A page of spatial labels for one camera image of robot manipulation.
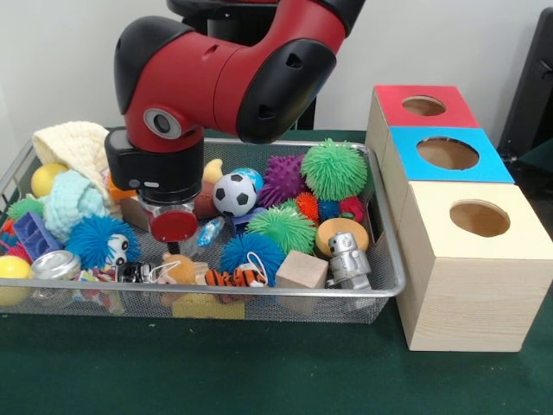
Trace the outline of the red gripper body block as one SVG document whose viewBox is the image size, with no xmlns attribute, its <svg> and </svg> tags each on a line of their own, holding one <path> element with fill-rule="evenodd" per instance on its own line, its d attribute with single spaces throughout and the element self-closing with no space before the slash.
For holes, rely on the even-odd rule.
<svg viewBox="0 0 553 415">
<path fill-rule="evenodd" d="M 189 239 L 197 228 L 196 216 L 187 210 L 162 210 L 149 216 L 150 233 L 160 242 L 173 243 Z"/>
</svg>

